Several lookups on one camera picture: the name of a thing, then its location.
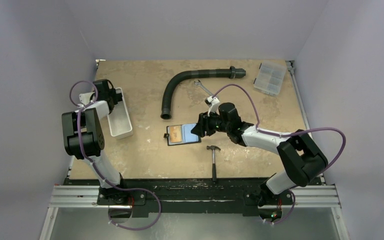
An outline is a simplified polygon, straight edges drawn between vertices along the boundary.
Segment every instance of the black corrugated hose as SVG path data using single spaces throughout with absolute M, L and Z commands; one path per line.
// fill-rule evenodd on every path
M 235 68 L 231 66 L 229 69 L 206 69 L 182 71 L 174 76 L 165 87 L 162 96 L 161 118 L 168 120 L 172 118 L 172 97 L 179 83 L 188 79 L 205 79 L 205 78 L 230 78 L 241 79 L 247 72 L 243 68 Z

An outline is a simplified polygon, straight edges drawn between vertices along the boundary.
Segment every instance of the gray wall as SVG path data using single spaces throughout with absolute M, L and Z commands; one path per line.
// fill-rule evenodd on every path
M 352 239 L 384 239 L 384 0 L 330 0 L 296 66 L 310 126 L 347 136 L 326 175 Z M 314 137 L 332 158 L 340 138 Z
M 94 64 L 64 1 L 0 0 L 0 239 L 39 237 L 70 161 L 61 114 Z
M 97 59 L 297 57 L 327 0 L 66 0 Z

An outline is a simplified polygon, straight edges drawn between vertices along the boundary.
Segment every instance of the wrench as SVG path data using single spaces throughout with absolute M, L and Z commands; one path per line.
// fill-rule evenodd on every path
M 210 96 L 212 96 L 213 94 L 210 92 L 210 90 L 208 90 L 202 83 L 199 79 L 195 80 L 194 81 L 195 85 L 198 85 L 200 86 L 202 89 L 204 89 L 204 91 L 206 91 L 207 94 L 209 94 Z

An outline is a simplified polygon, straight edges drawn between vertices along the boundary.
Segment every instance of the wooden table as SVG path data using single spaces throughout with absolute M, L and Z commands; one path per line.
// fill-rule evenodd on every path
M 96 79 L 109 79 L 114 87 L 123 89 L 133 135 L 116 140 L 111 137 L 107 119 L 100 124 L 105 137 L 105 152 L 124 178 L 210 178 L 212 152 L 207 145 L 216 145 L 217 177 L 269 177 L 283 169 L 274 153 L 232 143 L 225 133 L 217 132 L 202 138 L 201 143 L 167 146 L 163 138 L 166 127 L 196 123 L 199 113 L 208 110 L 204 103 L 208 95 L 185 80 L 174 91 L 170 120 L 160 118 L 164 89 L 170 79 L 183 71 L 228 69 L 246 70 L 242 79 L 204 78 L 202 84 L 215 93 L 222 86 L 236 83 L 245 88 L 255 102 L 260 127 L 294 132 L 304 129 L 304 121 L 291 76 L 287 73 L 280 94 L 272 97 L 254 90 L 253 81 L 263 60 L 147 60 L 101 61 Z M 284 60 L 272 60 L 285 65 Z M 256 116 L 247 96 L 237 87 L 228 87 L 219 95 L 222 102 L 234 103 L 243 121 L 256 123 Z M 71 179 L 94 179 L 89 166 L 75 160 Z

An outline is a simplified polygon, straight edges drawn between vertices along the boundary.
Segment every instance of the purple cable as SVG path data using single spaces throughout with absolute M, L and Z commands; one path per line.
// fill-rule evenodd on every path
M 319 174 L 322 174 L 324 171 L 326 171 L 328 168 L 330 168 L 337 160 L 338 158 L 341 156 L 342 152 L 344 151 L 344 148 L 345 148 L 345 144 L 347 142 L 347 138 L 345 137 L 345 134 L 337 129 L 337 128 L 334 128 L 334 127 L 318 127 L 318 128 L 312 128 L 312 129 L 308 129 L 308 130 L 304 130 L 304 131 L 299 131 L 299 132 L 293 132 L 293 133 L 289 133 L 289 134 L 285 134 L 285 135 L 280 135 L 278 133 L 274 133 L 274 132 L 270 132 L 270 131 L 264 131 L 264 130 L 261 130 L 258 128 L 258 126 L 260 125 L 260 118 L 258 116 L 258 112 L 257 112 L 257 108 L 256 108 L 256 105 L 254 104 L 254 101 L 253 99 L 251 98 L 250 94 L 241 86 L 237 85 L 237 84 L 234 84 L 234 83 L 230 83 L 230 84 L 227 84 L 225 86 L 223 86 L 222 88 L 220 88 L 218 91 L 216 91 L 214 93 L 214 95 L 212 96 L 213 98 L 215 96 L 217 96 L 217 94 L 219 94 L 223 89 L 229 87 L 229 86 L 235 86 L 235 87 L 238 87 L 240 88 L 245 94 L 246 96 L 248 96 L 248 99 L 249 101 L 251 102 L 251 105 L 252 105 L 252 108 L 254 109 L 254 112 L 255 112 L 255 117 L 257 118 L 257 124 L 255 125 L 255 128 L 257 129 L 257 131 L 259 133 L 262 133 L 262 134 L 267 134 L 267 135 L 271 135 L 271 136 L 275 136 L 275 137 L 285 137 L 285 138 L 288 138 L 288 137 L 294 137 L 294 136 L 298 136 L 298 135 L 302 135 L 302 134 L 307 134 L 307 133 L 313 133 L 313 132 L 320 132 L 320 131 L 334 131 L 334 132 L 337 132 L 341 135 L 342 137 L 342 145 L 340 146 L 339 148 L 339 151 L 338 153 L 336 154 L 336 156 L 332 159 L 332 161 L 326 166 L 325 169 L 323 169 Z M 295 207 L 295 194 L 291 191 L 291 189 L 289 189 L 289 192 L 292 194 L 293 196 L 293 200 L 292 200 L 292 207 L 290 208 L 289 212 L 286 214 L 285 217 L 282 217 L 282 219 L 280 219 L 279 221 L 277 221 L 276 223 L 274 224 L 279 224 L 281 222 L 283 222 L 287 217 L 289 217 L 292 213 L 292 210 L 294 210 L 294 207 Z
M 79 145 L 80 145 L 80 151 L 81 151 L 81 154 L 83 155 L 83 157 L 87 160 L 89 160 L 89 162 L 92 163 L 92 167 L 93 169 L 95 170 L 96 174 L 102 179 L 105 181 L 105 183 L 107 183 L 108 185 L 110 185 L 112 188 L 114 189 L 117 189 L 119 191 L 122 191 L 122 192 L 130 192 L 130 191 L 145 191 L 147 193 L 150 193 L 157 201 L 158 203 L 158 215 L 156 216 L 156 218 L 154 219 L 154 221 L 152 221 L 149 225 L 146 225 L 146 226 L 143 226 L 143 227 L 128 227 L 128 226 L 123 226 L 123 225 L 119 225 L 118 223 L 114 222 L 112 219 L 111 219 L 111 216 L 110 216 L 110 213 L 108 213 L 108 218 L 109 218 L 109 222 L 111 224 L 113 224 L 114 226 L 116 227 L 119 227 L 119 228 L 122 228 L 122 229 L 127 229 L 127 230 L 132 230 L 132 231 L 140 231 L 140 230 L 145 230 L 145 229 L 148 229 L 150 227 L 152 227 L 157 221 L 158 219 L 160 219 L 161 217 L 161 202 L 160 200 L 158 199 L 157 195 L 155 195 L 155 193 L 153 193 L 152 191 L 148 190 L 148 189 L 145 189 L 145 188 L 121 188 L 121 187 L 118 187 L 116 186 L 114 183 L 110 182 L 109 180 L 107 180 L 103 175 L 102 173 L 99 171 L 99 169 L 96 167 L 95 165 L 95 162 L 93 159 L 91 159 L 90 157 L 86 156 L 86 152 L 85 152 L 85 147 L 83 146 L 83 140 L 82 140 L 82 128 L 80 126 L 80 120 L 81 120 L 81 116 L 82 116 L 82 111 L 85 110 L 87 107 L 89 107 L 91 104 L 93 104 L 93 102 L 95 102 L 97 99 L 98 99 L 98 89 L 97 87 L 89 82 L 89 81 L 78 81 L 76 82 L 70 89 L 70 101 L 76 105 L 78 107 L 78 105 L 73 101 L 72 99 L 72 91 L 74 89 L 74 87 L 79 84 L 79 83 L 88 83 L 88 84 L 92 84 L 93 85 L 93 88 L 95 90 L 95 96 L 93 98 L 93 101 L 86 104 L 85 106 L 81 107 L 79 110 L 78 110 L 78 113 L 77 113 L 77 135 L 78 135 L 78 142 L 79 142 Z

